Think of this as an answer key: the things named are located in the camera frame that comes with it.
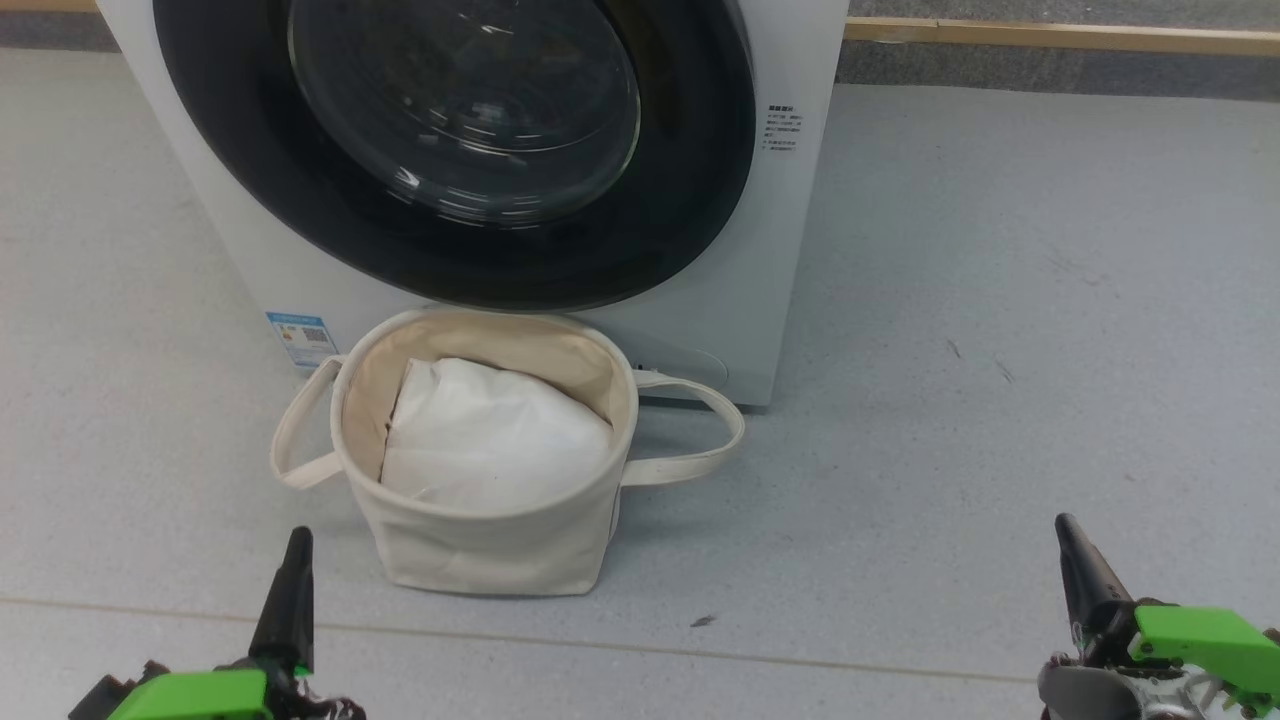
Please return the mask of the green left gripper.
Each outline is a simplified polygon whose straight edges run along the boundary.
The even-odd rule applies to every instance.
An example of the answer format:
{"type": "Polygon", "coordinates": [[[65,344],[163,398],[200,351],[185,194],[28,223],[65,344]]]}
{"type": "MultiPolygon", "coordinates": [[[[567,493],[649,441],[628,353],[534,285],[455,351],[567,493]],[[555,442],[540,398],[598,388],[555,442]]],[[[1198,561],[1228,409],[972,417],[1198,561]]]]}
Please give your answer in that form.
{"type": "Polygon", "coordinates": [[[292,720],[314,671],[314,533],[292,530],[248,656],[201,673],[148,661],[106,720],[292,720]]]}

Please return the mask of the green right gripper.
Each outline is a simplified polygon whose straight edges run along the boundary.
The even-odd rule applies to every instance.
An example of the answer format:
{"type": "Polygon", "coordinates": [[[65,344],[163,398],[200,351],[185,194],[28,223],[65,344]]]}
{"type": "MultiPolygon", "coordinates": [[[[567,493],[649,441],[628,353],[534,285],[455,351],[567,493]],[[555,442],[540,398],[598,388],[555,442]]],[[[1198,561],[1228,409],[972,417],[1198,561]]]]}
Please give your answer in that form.
{"type": "Polygon", "coordinates": [[[1212,720],[1280,711],[1280,630],[1228,609],[1134,601],[1071,514],[1055,518],[1084,671],[1075,720],[1212,720]]]}

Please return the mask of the black-rimmed glass washer door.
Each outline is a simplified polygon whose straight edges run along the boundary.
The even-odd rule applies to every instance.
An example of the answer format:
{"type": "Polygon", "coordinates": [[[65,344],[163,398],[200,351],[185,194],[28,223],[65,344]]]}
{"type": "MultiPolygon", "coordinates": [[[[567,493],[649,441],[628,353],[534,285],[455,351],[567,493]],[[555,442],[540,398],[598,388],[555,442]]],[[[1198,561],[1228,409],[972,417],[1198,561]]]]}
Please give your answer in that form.
{"type": "Polygon", "coordinates": [[[730,0],[154,0],[189,118],[362,273],[500,311],[599,307],[695,260],[748,179],[730,0]]]}

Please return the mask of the cream canvas laundry basket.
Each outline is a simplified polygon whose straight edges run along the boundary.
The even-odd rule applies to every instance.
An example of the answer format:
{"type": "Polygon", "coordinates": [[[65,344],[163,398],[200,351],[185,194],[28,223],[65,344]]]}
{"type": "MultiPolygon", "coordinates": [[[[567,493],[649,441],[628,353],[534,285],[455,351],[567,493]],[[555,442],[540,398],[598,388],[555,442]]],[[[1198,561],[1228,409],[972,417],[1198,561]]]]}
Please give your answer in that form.
{"type": "Polygon", "coordinates": [[[567,316],[425,307],[394,315],[349,354],[325,357],[271,439],[273,475],[307,489],[347,478],[387,578],[421,591],[477,596],[586,594],[598,582],[625,488],[712,474],[737,451],[742,411],[694,380],[634,368],[599,331],[567,316]],[[389,425],[412,360],[460,357],[521,372],[584,404],[611,425],[608,452],[585,480],[511,510],[470,512],[408,498],[381,483],[389,425]],[[641,389],[677,387],[728,429],[719,447],[628,456],[641,389]]]}

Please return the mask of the white padded basket liner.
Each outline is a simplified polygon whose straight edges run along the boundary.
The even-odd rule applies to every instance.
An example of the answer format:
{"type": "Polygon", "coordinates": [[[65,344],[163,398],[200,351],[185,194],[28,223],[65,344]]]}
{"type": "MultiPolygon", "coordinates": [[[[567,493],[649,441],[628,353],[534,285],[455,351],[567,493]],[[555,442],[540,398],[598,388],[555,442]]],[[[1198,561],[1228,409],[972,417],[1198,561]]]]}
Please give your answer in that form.
{"type": "Polygon", "coordinates": [[[535,377],[447,357],[408,363],[380,482],[452,511],[515,512],[589,483],[612,427],[535,377]]]}

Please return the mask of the white front-load washing machine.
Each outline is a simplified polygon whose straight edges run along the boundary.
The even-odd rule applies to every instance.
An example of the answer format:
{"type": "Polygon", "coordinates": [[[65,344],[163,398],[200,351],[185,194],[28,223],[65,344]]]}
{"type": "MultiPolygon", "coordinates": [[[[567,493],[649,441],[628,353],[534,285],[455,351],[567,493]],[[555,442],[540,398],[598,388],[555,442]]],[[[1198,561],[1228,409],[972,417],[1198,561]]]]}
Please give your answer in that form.
{"type": "Polygon", "coordinates": [[[599,307],[500,311],[434,300],[362,273],[274,217],[189,118],[157,40],[154,0],[96,0],[200,202],[259,307],[320,316],[339,354],[408,310],[466,307],[567,316],[612,340],[632,366],[764,407],[783,346],[849,0],[730,0],[755,94],[751,164],[712,243],[663,283],[599,307]]]}

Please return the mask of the blue energy label sticker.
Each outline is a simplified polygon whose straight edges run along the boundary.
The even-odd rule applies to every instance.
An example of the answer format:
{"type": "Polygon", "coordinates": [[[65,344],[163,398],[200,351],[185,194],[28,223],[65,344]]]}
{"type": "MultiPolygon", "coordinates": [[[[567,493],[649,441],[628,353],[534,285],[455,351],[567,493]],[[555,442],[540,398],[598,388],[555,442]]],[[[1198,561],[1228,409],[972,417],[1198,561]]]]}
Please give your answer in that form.
{"type": "Polygon", "coordinates": [[[266,318],[294,366],[315,369],[339,355],[320,316],[266,313],[266,318]]]}

